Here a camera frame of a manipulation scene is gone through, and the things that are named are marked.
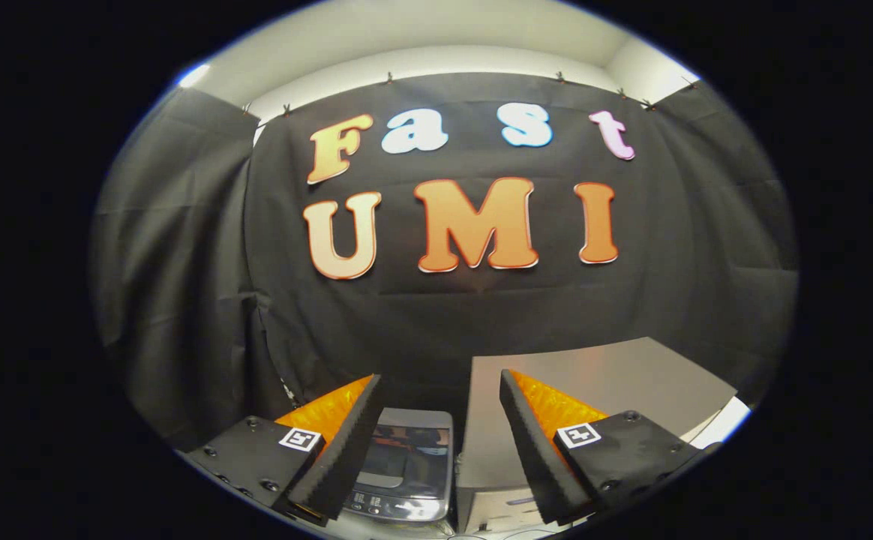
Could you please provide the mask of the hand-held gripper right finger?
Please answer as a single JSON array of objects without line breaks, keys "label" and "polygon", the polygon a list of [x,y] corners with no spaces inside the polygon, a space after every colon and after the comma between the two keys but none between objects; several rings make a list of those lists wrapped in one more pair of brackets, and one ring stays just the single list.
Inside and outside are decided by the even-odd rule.
[{"label": "hand-held gripper right finger", "polygon": [[499,373],[499,402],[547,524],[626,512],[707,457],[639,411],[608,415],[511,369]]}]

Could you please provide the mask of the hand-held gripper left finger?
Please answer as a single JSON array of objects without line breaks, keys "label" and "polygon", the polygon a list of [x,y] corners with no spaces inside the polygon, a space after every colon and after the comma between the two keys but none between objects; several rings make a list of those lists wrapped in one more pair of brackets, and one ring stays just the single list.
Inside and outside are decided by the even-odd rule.
[{"label": "hand-held gripper left finger", "polygon": [[178,455],[251,505],[324,527],[343,511],[385,402],[372,373],[279,419],[249,415]]}]

